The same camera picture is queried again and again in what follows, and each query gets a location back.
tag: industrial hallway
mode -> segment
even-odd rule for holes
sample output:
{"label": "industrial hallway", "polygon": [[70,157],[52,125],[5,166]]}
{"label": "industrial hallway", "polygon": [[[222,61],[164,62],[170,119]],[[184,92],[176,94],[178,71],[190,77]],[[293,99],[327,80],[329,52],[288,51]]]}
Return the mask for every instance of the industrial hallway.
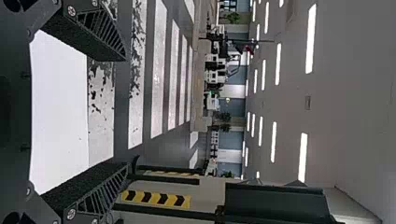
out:
{"label": "industrial hallway", "polygon": [[[198,133],[190,132],[195,3],[112,0],[107,6],[131,37],[128,63],[96,62],[43,32],[31,44],[33,70],[44,74],[33,86],[30,179],[40,193],[110,158],[139,154],[147,164],[189,167],[196,151]],[[88,98],[81,98],[85,92]]]}

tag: yellow and black striped barrier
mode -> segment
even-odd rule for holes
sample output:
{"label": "yellow and black striped barrier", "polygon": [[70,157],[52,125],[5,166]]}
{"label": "yellow and black striped barrier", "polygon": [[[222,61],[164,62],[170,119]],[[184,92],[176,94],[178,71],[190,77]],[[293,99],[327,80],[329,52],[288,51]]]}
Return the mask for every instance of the yellow and black striped barrier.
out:
{"label": "yellow and black striped barrier", "polygon": [[147,175],[179,175],[179,176],[194,176],[198,177],[200,175],[198,174],[192,174],[192,173],[178,173],[178,172],[166,172],[166,171],[146,171]]}
{"label": "yellow and black striped barrier", "polygon": [[190,208],[191,196],[125,190],[121,194],[121,200],[127,203],[146,203],[156,206]]}

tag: equipment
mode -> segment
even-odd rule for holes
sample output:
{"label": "equipment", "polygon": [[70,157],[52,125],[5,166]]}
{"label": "equipment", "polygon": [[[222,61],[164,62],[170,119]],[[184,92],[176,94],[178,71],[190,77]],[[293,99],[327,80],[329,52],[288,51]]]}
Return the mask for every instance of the equipment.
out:
{"label": "equipment", "polygon": [[208,84],[225,83],[228,80],[227,73],[223,71],[205,71],[205,81]]}
{"label": "equipment", "polygon": [[[116,23],[99,0],[3,0],[0,1],[0,15],[0,176],[3,178],[0,185],[0,222],[100,221],[111,208],[123,183],[125,171],[121,167],[112,169],[110,165],[102,170],[102,166],[98,166],[100,172],[107,171],[107,168],[111,170],[101,174],[91,173],[95,169],[87,171],[90,183],[73,185],[76,190],[84,184],[81,187],[86,190],[86,195],[77,195],[73,188],[67,187],[62,188],[62,198],[50,194],[41,198],[28,181],[32,145],[31,78],[40,76],[31,74],[29,43],[35,33],[43,29],[97,61],[125,61],[126,50]],[[111,197],[103,192],[108,181],[116,185],[113,188],[108,186],[110,191],[113,190]],[[88,198],[96,202],[106,198],[107,204],[97,204],[99,210],[96,210],[98,207],[91,210],[88,204],[81,207],[81,200]],[[84,216],[79,215],[80,209],[85,209]]]}

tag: gray floor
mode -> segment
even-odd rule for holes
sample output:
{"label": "gray floor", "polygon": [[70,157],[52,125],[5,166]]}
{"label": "gray floor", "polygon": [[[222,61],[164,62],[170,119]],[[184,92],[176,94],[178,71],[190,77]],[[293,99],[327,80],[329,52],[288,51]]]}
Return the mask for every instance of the gray floor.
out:
{"label": "gray floor", "polygon": [[[170,77],[170,46],[172,43],[172,20],[178,25],[179,32],[179,50],[181,50],[182,36],[186,36],[188,46],[192,46],[193,23],[187,6],[183,0],[163,0],[167,8],[166,20],[166,38],[165,38],[165,66],[164,66],[164,86],[163,86],[163,134],[152,138],[150,137],[151,128],[151,94],[152,94],[152,62],[154,58],[155,38],[155,5],[159,0],[148,1],[147,11],[147,31],[146,31],[146,69],[144,83],[144,117],[143,117],[143,144],[128,148],[128,116],[129,106],[126,104],[127,95],[129,94],[129,70],[128,63],[116,64],[116,100],[115,100],[115,123],[114,123],[114,160],[130,161],[134,155],[142,155],[147,164],[183,166],[189,165],[189,159],[193,154],[190,149],[190,123],[177,126],[171,131],[168,130],[168,101],[169,101],[169,77]],[[130,35],[131,22],[122,18],[131,18],[132,3],[129,1],[120,1],[119,3],[119,25],[124,35]],[[177,118],[180,93],[180,69],[178,69],[177,79]]]}

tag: bolt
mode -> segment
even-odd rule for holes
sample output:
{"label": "bolt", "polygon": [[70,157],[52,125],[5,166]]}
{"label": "bolt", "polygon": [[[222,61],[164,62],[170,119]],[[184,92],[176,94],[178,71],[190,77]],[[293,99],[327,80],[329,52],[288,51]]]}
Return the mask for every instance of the bolt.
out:
{"label": "bolt", "polygon": [[71,220],[76,216],[76,209],[72,208],[69,210],[69,212],[67,213],[67,219]]}
{"label": "bolt", "polygon": [[67,8],[67,12],[68,12],[69,15],[72,16],[72,17],[75,17],[75,16],[76,16],[76,10],[75,10],[72,6],[69,6],[69,7]]}
{"label": "bolt", "polygon": [[21,79],[29,79],[29,78],[30,78],[29,73],[21,72]]}
{"label": "bolt", "polygon": [[21,145],[21,151],[23,152],[23,151],[27,151],[27,150],[30,150],[30,145],[28,145],[28,144],[22,144],[22,145]]}

